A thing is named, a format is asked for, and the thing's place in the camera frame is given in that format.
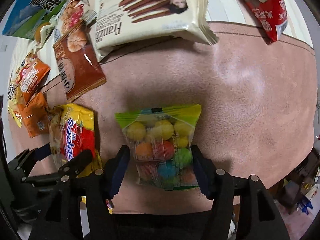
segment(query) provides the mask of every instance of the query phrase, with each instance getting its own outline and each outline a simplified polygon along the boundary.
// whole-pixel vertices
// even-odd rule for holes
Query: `snack bag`
[[[93,112],[76,104],[56,106],[49,111],[49,140],[57,168],[84,150],[92,153],[92,162],[79,174],[88,176],[102,167],[100,155],[95,150]]]
[[[260,20],[271,42],[277,41],[288,25],[284,0],[244,0]]]
[[[96,48],[176,36],[204,44],[218,38],[205,15],[208,0],[103,0],[96,27]]]
[[[16,71],[11,73],[10,77],[10,84],[8,88],[8,110],[19,127],[21,127],[22,124],[22,117],[17,104],[26,105],[24,95],[20,89],[20,82],[22,77],[26,75],[30,63],[34,58],[36,57],[33,52],[30,51]]]
[[[116,114],[140,184],[166,190],[197,187],[190,145],[200,113],[200,105],[191,105]]]
[[[88,25],[97,17],[97,12],[90,10],[88,0],[68,0],[57,15],[54,29],[54,42],[57,42],[81,20]]]
[[[28,55],[22,62],[15,84],[20,87],[25,104],[29,103],[39,83],[49,71],[50,67],[36,55]]]
[[[12,81],[8,89],[8,111],[12,115],[13,119],[19,126],[22,124],[22,117],[18,108],[18,101],[24,100],[20,87],[16,85],[15,81]]]
[[[83,21],[53,46],[68,102],[106,82]]]
[[[41,92],[39,92],[26,107],[21,104],[17,106],[30,138],[39,134],[49,133],[48,104]]]

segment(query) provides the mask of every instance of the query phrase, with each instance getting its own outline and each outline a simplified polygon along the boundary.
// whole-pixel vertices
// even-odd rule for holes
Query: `barcode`
[[[43,122],[42,122],[42,121],[37,122],[37,125],[38,125],[38,127],[39,127],[40,131],[42,131],[42,130],[44,129],[44,124],[43,124]]]
[[[284,32],[284,29],[287,27],[287,25],[288,25],[288,20],[286,20],[282,24],[276,25],[278,39],[280,38],[280,35]]]

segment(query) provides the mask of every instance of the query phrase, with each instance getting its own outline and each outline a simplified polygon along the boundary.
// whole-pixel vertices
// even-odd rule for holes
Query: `blue gumball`
[[[158,167],[158,174],[163,179],[168,179],[176,175],[176,167],[171,162],[166,162]]]

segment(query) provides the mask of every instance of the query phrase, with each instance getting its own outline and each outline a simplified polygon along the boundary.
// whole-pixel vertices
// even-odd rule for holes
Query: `pink rug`
[[[114,157],[125,144],[114,113],[201,104],[193,143],[218,168],[245,178],[256,174],[271,187],[313,145],[314,51],[285,35],[267,45],[263,31],[251,26],[210,26],[220,38],[214,46],[164,37],[114,51],[102,65],[107,82],[74,103],[96,111],[97,144],[104,160]],[[60,77],[43,92],[49,106],[65,103]],[[10,123],[17,153],[48,142],[46,136],[29,139],[24,127]],[[40,167],[33,171],[41,172]],[[199,189],[166,192],[137,185],[137,176],[131,163],[113,199],[115,212],[181,214],[211,208],[212,202]]]

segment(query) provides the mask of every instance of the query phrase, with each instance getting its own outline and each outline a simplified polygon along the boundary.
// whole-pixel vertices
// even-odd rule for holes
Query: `black cable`
[[[4,141],[4,134],[3,134],[3,122],[2,122],[2,106],[3,106],[3,95],[0,96],[0,136],[1,136],[1,139],[2,139],[2,148],[3,148],[3,152],[4,152],[4,156],[5,156],[5,159],[7,159],[7,146],[5,144],[5,141]]]

